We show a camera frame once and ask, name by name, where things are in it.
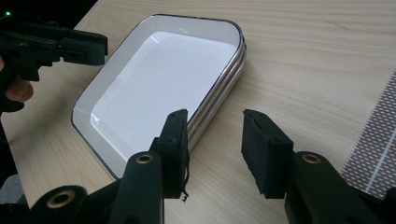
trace wooden table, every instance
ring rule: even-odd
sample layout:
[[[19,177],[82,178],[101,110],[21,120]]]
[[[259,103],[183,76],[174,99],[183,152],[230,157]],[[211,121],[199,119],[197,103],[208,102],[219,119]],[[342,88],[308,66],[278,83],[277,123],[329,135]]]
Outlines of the wooden table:
[[[111,55],[157,13],[234,21],[247,42],[241,78],[191,153],[190,198],[166,200],[166,222],[287,223],[283,200],[260,195],[242,158],[242,111],[267,114],[295,151],[317,152],[341,171],[396,65],[396,2],[98,0],[76,29],[106,35]],[[100,68],[42,67],[33,99],[3,114],[31,206],[62,185],[91,193],[114,181],[71,123]]]

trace dark background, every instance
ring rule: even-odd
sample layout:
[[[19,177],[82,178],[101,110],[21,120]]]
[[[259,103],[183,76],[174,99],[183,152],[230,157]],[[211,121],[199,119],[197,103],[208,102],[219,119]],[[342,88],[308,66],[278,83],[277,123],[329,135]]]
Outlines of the dark background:
[[[97,0],[0,0],[0,9],[14,10],[57,21],[60,26],[75,28]]]

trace light wood tabletop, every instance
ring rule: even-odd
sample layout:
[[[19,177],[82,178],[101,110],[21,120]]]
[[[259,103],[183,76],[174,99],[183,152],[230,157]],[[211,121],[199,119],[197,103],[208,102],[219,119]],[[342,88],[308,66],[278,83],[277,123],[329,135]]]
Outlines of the light wood tabletop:
[[[172,14],[234,21],[247,44],[242,76],[191,152],[188,200],[165,200],[167,223],[288,223],[260,195],[241,154],[243,111],[267,114],[340,171],[396,65],[396,1],[98,0],[76,29],[106,35],[109,55],[143,19]],[[2,121],[28,203],[63,185],[92,193],[114,181],[72,126],[101,66],[41,67],[35,95]]]

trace enamel tray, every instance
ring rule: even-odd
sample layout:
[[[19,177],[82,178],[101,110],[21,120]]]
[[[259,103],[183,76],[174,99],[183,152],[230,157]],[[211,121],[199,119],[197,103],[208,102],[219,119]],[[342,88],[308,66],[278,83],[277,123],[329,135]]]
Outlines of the enamel tray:
[[[110,173],[147,151],[166,117],[188,110],[189,150],[241,75],[246,44],[231,21],[153,15],[109,58],[73,109],[72,123]]]

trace woven placemat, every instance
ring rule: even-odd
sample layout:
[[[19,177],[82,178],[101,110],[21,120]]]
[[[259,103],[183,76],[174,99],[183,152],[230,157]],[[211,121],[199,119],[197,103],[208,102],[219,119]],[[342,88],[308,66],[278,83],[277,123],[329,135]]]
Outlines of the woven placemat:
[[[381,200],[396,187],[396,69],[341,175],[350,186]]]

